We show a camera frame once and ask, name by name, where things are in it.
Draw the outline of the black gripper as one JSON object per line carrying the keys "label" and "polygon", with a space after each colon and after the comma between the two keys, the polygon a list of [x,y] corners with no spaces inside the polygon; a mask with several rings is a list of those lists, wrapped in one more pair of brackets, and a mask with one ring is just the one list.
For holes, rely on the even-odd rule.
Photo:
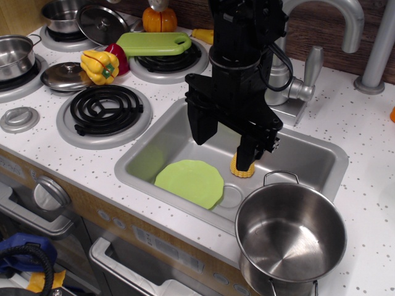
{"label": "black gripper", "polygon": [[258,68],[223,70],[212,67],[212,76],[185,76],[188,120],[196,144],[203,145],[217,133],[218,123],[241,135],[236,169],[248,171],[278,146],[283,122],[265,101],[266,87]]}

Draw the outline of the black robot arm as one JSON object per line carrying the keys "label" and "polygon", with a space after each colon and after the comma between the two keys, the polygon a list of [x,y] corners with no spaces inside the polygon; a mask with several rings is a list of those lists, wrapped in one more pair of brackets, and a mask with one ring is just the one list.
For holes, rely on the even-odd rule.
{"label": "black robot arm", "polygon": [[285,36],[288,16],[281,1],[210,1],[214,43],[209,50],[212,75],[186,75],[188,119],[194,141],[202,145],[221,123],[241,136],[235,167],[248,171],[278,143],[283,123],[265,101],[273,58],[293,66],[276,40]]}

